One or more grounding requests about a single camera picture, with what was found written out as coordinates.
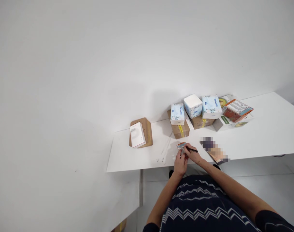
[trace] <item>pen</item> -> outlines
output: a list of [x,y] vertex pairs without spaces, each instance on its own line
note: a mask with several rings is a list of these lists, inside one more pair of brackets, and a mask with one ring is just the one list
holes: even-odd
[[194,152],[198,152],[197,150],[194,150],[194,149],[192,149],[192,148],[188,148],[188,147],[186,147],[188,150],[191,150],[191,151],[194,151]]

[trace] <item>brown box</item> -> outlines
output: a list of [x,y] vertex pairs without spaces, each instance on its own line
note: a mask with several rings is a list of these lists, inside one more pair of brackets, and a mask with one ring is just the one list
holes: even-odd
[[203,119],[201,115],[195,118],[192,118],[190,120],[195,130],[206,127],[206,126],[210,126],[214,122],[214,119]]
[[[170,110],[167,111],[167,114],[168,118],[170,118]],[[187,137],[190,134],[190,128],[186,121],[184,125],[172,125],[172,129],[176,139]]]
[[[135,121],[132,121],[131,126],[133,126],[134,124],[136,124],[138,122],[141,122],[141,125],[143,127],[143,131],[144,131],[144,135],[145,135],[145,140],[146,140],[146,144],[142,145],[139,148],[152,146],[153,145],[153,140],[152,140],[151,123],[146,118],[141,118],[141,119],[137,119]],[[130,145],[130,147],[132,147],[131,133],[130,133],[129,145]]]
[[119,225],[116,226],[111,232],[121,232],[124,230],[125,226],[127,225],[127,219],[124,219],[122,222],[120,222]]

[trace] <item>product box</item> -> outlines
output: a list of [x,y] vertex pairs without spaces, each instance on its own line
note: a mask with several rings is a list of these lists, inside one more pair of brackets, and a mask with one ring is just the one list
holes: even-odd
[[223,107],[223,115],[233,122],[238,122],[252,110],[252,107],[234,99]]
[[[151,123],[147,120],[147,118],[141,118],[141,119],[132,121],[130,125],[133,126],[134,124],[136,124],[138,122],[140,122],[142,124],[143,132],[144,132],[145,140],[146,140],[146,144],[140,146],[139,148],[152,146],[153,139],[152,139]],[[131,133],[130,133],[129,146],[132,147]]]
[[222,114],[218,95],[203,96],[203,119],[217,119]]
[[253,119],[254,119],[254,116],[249,113],[239,122],[232,122],[229,118],[222,115],[221,117],[219,117],[218,119],[214,121],[213,127],[216,131],[224,131],[227,129],[242,127]]
[[214,119],[203,119],[201,116],[197,116],[190,120],[195,130],[206,126],[210,126],[214,122]]
[[201,115],[203,103],[195,94],[186,97],[183,101],[185,102],[185,110],[190,118]]
[[[171,111],[167,111],[168,117],[170,118]],[[190,135],[190,128],[187,121],[184,125],[172,125],[173,133],[176,139],[188,137]]]
[[146,144],[144,130],[141,122],[130,126],[132,148],[139,148]]
[[233,94],[229,94],[229,95],[225,95],[223,97],[220,97],[219,102],[220,102],[221,108],[223,108],[227,103],[229,103],[230,101],[232,101],[234,99],[238,99],[238,98]]
[[172,104],[170,112],[170,123],[172,125],[184,125],[185,124],[185,110],[183,103]]

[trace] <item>black sleeve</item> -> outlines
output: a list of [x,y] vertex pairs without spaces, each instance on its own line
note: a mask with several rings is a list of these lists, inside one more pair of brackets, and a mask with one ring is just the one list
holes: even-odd
[[262,232],[294,232],[294,227],[279,214],[262,210],[255,216],[255,224]]
[[145,225],[143,232],[159,232],[160,228],[154,224],[153,222],[148,223],[147,225]]

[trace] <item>white table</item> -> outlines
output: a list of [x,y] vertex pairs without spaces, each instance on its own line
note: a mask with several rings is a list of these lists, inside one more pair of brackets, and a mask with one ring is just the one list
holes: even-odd
[[189,142],[208,162],[213,160],[200,145],[202,137],[213,137],[231,160],[294,153],[294,106],[272,92],[247,98],[255,119],[241,128],[216,132],[213,126],[191,130],[189,137],[176,140],[170,120],[152,123],[153,146],[131,148],[129,130],[114,135],[107,172],[173,166],[176,145]]

